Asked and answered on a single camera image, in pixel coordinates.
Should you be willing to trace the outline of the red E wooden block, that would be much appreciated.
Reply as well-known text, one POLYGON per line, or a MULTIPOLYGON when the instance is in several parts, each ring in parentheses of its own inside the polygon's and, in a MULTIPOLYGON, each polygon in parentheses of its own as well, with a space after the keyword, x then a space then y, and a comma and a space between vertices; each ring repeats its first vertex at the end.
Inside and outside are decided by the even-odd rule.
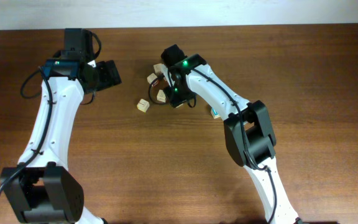
POLYGON ((165 95, 165 93, 164 93, 163 90, 159 90, 159 91, 158 91, 158 93, 157 93, 157 100, 158 100, 159 102, 162 102, 162 103, 165 103, 165 102, 166 102, 167 97, 166 97, 166 95, 165 95))

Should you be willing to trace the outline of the plain T wooden block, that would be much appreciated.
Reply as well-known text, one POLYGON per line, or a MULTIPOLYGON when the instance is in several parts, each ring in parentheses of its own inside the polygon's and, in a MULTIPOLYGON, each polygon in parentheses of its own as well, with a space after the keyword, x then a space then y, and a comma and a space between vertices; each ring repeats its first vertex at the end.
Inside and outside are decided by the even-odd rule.
POLYGON ((146 113, 147 110, 149 109, 150 107, 150 103, 147 101, 147 100, 144 100, 144 99, 140 99, 138 104, 137 104, 137 109, 146 113))

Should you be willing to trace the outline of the blue H wooden block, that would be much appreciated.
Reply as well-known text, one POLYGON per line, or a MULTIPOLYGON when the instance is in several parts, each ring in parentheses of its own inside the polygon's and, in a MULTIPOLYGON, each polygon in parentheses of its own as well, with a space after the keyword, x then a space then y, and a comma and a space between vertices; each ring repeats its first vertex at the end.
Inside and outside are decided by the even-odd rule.
POLYGON ((214 108, 211 108, 211 116, 214 119, 220 118, 220 115, 218 114, 218 112, 214 108))

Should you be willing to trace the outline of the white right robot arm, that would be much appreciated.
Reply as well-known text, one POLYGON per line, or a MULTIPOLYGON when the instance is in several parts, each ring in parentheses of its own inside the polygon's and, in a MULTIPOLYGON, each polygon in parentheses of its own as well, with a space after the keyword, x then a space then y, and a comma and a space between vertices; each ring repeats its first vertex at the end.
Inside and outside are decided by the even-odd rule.
POLYGON ((200 96, 222 119, 226 149, 250 175, 266 221, 301 223, 278 173, 274 149, 277 139, 267 107, 260 100, 250 102, 232 91, 198 54, 188 57, 172 45, 161 58, 166 66, 162 73, 168 82, 164 92, 171 106, 176 108, 200 96))

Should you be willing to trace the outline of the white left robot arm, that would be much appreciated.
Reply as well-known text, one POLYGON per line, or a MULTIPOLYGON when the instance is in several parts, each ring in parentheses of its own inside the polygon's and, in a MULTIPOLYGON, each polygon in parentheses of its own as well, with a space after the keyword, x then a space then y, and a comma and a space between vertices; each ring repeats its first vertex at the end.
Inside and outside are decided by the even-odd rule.
POLYGON ((64 48, 34 72, 42 77, 40 107, 29 142, 17 165, 0 175, 20 223, 105 223, 85 207, 82 186, 68 171, 68 147, 78 107, 86 94, 121 84, 113 60, 97 62, 98 36, 90 30, 64 31, 64 48))

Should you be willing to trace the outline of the red Y wooden block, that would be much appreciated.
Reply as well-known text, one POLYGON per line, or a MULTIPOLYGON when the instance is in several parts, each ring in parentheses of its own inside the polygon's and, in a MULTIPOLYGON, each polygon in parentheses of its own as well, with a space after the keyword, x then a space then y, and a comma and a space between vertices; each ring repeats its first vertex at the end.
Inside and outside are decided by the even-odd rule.
POLYGON ((151 86, 155 86, 159 83, 158 76, 155 73, 151 73, 147 77, 147 81, 148 81, 149 85, 151 85, 151 86))

